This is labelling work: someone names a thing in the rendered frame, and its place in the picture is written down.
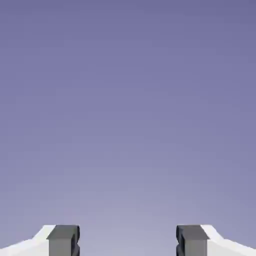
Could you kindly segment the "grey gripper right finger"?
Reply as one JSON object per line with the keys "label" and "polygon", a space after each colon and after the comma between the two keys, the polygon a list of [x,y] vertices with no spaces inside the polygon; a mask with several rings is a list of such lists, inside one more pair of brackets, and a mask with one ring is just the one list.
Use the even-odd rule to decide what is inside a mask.
{"label": "grey gripper right finger", "polygon": [[256,248],[222,237],[209,224],[177,225],[176,256],[256,256]]}

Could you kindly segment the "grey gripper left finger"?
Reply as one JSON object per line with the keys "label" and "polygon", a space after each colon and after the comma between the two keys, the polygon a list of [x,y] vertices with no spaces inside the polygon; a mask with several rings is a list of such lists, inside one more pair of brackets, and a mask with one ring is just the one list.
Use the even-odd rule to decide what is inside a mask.
{"label": "grey gripper left finger", "polygon": [[0,256],[80,256],[80,226],[47,224],[30,239],[0,248]]}

